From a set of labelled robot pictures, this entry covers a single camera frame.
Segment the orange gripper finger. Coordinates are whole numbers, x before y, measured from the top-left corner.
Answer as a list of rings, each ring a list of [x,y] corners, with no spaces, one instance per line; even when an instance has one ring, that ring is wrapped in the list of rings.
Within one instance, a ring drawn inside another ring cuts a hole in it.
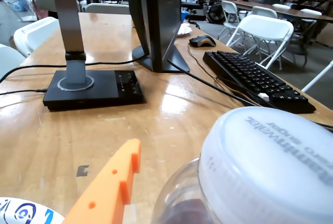
[[[105,164],[66,215],[63,223],[122,223],[131,203],[134,175],[140,172],[141,141],[126,141]]]

